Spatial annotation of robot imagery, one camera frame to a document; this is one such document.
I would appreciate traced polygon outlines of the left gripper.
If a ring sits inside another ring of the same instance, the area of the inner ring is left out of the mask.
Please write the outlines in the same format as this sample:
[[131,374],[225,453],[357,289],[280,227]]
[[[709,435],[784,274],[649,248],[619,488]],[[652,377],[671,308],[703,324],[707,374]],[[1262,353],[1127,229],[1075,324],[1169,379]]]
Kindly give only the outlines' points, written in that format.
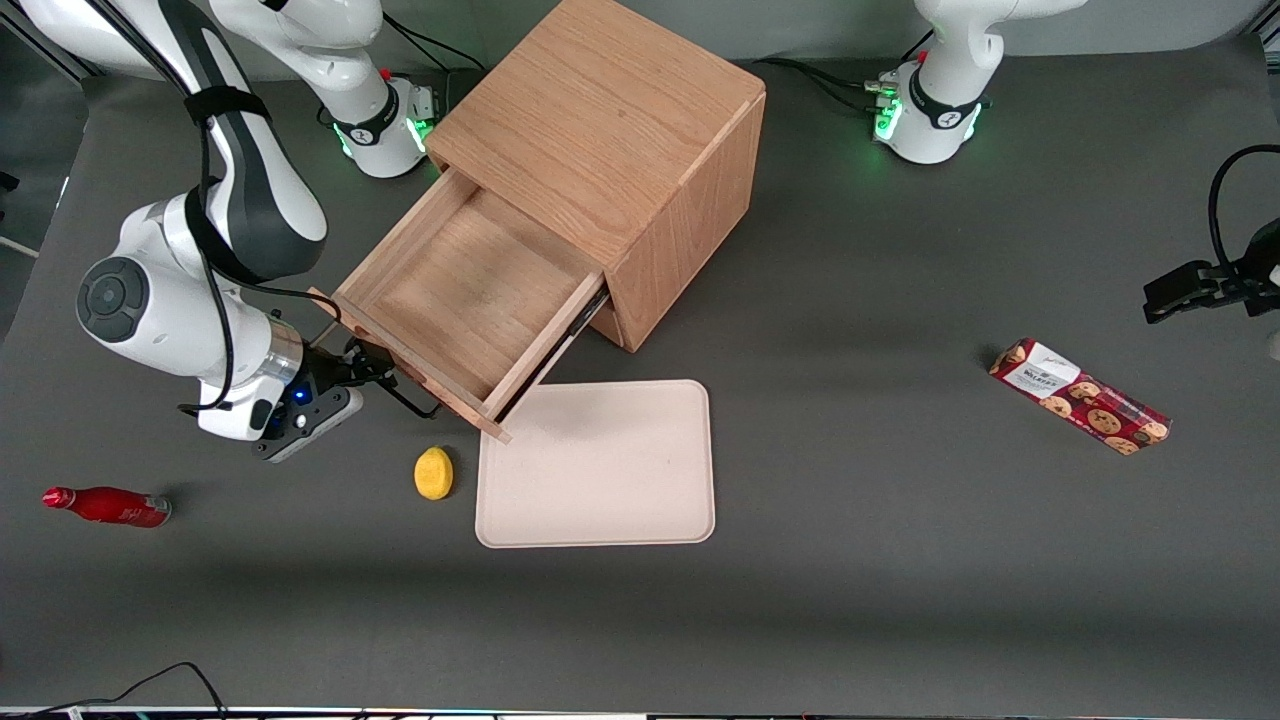
[[[1213,223],[1213,252],[1222,272],[1220,305],[1244,304],[1248,316],[1261,316],[1279,309],[1279,219],[1258,228],[1244,254],[1230,261],[1221,231]],[[1215,266],[1208,261],[1188,261],[1147,283],[1146,322],[1149,325],[1180,313],[1212,309],[1219,304]]]

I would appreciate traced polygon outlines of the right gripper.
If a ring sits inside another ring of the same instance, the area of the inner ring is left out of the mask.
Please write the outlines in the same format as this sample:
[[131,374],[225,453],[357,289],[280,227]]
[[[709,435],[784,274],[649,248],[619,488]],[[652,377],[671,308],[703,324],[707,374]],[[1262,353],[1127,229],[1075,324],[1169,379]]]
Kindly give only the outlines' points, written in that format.
[[361,338],[346,343],[349,387],[330,378],[342,363],[324,360],[303,346],[271,350],[246,382],[215,409],[198,413],[202,429],[250,443],[310,443],[357,413],[357,391],[376,384],[397,389],[389,352]]

